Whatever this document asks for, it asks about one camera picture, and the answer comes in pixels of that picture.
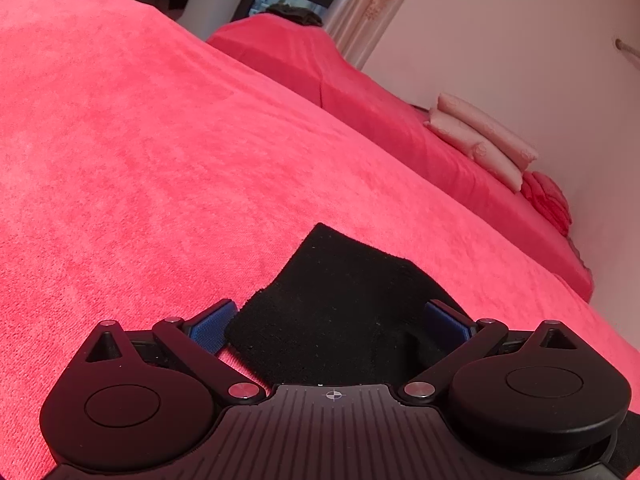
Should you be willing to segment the black knit pants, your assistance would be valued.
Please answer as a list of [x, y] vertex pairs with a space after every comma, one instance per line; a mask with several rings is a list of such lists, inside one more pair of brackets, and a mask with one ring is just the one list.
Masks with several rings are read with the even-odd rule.
[[457, 349], [431, 340], [431, 300], [462, 310], [411, 261], [318, 223], [226, 338], [268, 386], [399, 385]]

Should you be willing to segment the dark clothing on far bed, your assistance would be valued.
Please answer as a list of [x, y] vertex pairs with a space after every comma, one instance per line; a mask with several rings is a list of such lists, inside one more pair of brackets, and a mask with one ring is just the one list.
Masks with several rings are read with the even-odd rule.
[[290, 6], [289, 4], [276, 3], [268, 6], [265, 13], [269, 13], [284, 20], [302, 26], [322, 27], [323, 22], [320, 15], [300, 6]]

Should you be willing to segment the folded red blanket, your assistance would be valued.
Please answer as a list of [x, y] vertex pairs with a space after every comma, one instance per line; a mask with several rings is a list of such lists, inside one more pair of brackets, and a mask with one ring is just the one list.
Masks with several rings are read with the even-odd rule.
[[561, 235], [568, 237], [573, 219], [559, 185], [539, 171], [525, 171], [521, 194]]

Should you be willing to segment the near pink bed blanket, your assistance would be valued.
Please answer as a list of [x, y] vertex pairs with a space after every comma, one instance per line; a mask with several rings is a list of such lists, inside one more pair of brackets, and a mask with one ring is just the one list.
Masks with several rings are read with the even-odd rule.
[[1, 0], [1, 472], [53, 465], [44, 399], [97, 322], [142, 330], [272, 281], [317, 223], [474, 318], [557, 318], [639, 381], [565, 282], [349, 126], [134, 0]]

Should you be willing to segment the lower pink pillow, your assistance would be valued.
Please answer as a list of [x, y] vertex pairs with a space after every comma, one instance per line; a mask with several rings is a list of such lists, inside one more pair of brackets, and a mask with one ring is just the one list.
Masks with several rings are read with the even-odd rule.
[[511, 192], [521, 191], [521, 170], [495, 144], [465, 122], [432, 108], [428, 111], [425, 127], [489, 172]]

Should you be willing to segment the pink pillow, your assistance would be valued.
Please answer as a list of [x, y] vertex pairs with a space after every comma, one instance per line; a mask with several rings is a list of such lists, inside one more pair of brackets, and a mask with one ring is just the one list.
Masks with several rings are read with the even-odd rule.
[[526, 170], [538, 159], [536, 148], [500, 124], [498, 120], [457, 96], [441, 93], [437, 98], [437, 109], [461, 120], [495, 144], [521, 171]]
[[521, 170], [495, 144], [465, 122], [432, 108], [428, 111], [425, 127], [489, 172], [511, 192], [521, 191]]

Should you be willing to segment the upper pink pillow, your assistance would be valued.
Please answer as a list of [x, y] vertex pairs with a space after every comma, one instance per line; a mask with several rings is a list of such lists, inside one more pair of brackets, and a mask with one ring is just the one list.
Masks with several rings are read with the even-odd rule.
[[498, 120], [457, 96], [441, 93], [437, 98], [437, 109], [461, 120], [495, 144], [521, 171], [526, 170], [538, 159], [536, 148], [500, 124]]

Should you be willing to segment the far pink bed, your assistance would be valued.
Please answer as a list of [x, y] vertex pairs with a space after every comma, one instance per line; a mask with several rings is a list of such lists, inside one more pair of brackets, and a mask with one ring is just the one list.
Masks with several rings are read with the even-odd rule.
[[428, 130], [428, 112], [352, 67], [322, 28], [262, 13], [222, 26], [207, 42], [361, 133], [558, 274], [583, 300], [591, 299], [592, 274], [570, 238], [521, 191], [511, 192]]

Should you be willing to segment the pink patterned curtain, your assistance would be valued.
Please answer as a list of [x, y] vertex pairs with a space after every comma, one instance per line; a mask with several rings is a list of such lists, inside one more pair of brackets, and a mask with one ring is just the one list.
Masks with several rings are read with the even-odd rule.
[[342, 57], [363, 68], [405, 0], [333, 0], [323, 29]]

